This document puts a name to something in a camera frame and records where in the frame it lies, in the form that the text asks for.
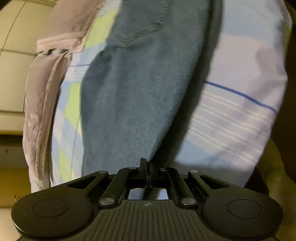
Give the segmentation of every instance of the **crosshair symbol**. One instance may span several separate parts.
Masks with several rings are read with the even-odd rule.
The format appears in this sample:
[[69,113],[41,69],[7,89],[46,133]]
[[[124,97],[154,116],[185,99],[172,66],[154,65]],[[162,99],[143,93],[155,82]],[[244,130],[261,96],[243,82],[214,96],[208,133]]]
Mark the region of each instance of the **crosshair symbol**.
[[145,205],[146,207],[150,207],[150,206],[152,205],[152,203],[150,203],[150,202],[146,202],[146,203],[144,203],[144,205]]

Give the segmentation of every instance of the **screw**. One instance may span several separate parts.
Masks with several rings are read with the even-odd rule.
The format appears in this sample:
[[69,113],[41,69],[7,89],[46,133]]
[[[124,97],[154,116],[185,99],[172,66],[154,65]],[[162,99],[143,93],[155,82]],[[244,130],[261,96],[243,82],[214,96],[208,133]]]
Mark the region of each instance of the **screw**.
[[101,203],[102,205],[111,205],[111,204],[114,203],[114,199],[109,198],[109,197],[106,197],[106,198],[101,199],[101,200],[100,200],[100,203]]
[[196,201],[193,198],[183,198],[181,200],[181,203],[183,203],[184,205],[193,205],[194,203],[196,203]]

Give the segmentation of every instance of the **beige wall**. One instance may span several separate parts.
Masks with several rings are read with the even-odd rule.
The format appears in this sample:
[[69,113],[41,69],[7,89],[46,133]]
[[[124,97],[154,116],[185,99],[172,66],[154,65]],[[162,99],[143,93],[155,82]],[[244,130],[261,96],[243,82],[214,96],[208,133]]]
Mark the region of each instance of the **beige wall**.
[[0,11],[0,134],[22,135],[27,74],[55,0],[12,0]]
[[0,241],[16,241],[20,236],[11,220],[11,208],[0,208]]
[[0,135],[0,169],[27,168],[22,136]]
[[19,199],[29,193],[31,187],[27,168],[0,169],[0,207],[12,207],[15,196]]

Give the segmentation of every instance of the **bedding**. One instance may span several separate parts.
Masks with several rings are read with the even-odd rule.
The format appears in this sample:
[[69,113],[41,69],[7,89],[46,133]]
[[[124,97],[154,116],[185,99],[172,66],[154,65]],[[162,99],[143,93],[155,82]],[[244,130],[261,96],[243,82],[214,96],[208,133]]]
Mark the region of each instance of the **bedding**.
[[[105,48],[119,8],[119,0],[104,2],[84,50],[73,54],[61,85],[50,146],[52,186],[81,176],[81,81],[96,54]],[[281,106],[291,26],[282,0],[224,1],[211,70],[172,167],[246,184]]]

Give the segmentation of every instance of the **jeans seam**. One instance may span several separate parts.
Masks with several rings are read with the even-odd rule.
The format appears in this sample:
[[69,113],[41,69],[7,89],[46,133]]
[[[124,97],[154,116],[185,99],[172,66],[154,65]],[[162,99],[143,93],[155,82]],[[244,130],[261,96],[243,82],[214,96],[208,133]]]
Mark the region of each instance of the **jeans seam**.
[[130,35],[129,37],[125,37],[124,34],[114,34],[115,38],[118,39],[119,41],[121,41],[123,44],[128,44],[146,34],[149,34],[149,33],[153,33],[153,32],[156,32],[158,30],[161,29],[161,24],[165,18],[165,15],[169,9],[169,6],[170,6],[170,3],[171,3],[171,0],[166,0],[165,1],[165,4],[163,6],[163,10],[160,14],[160,17],[157,21],[157,23],[152,23],[149,27],[137,32],[137,33],[134,33],[132,35]]

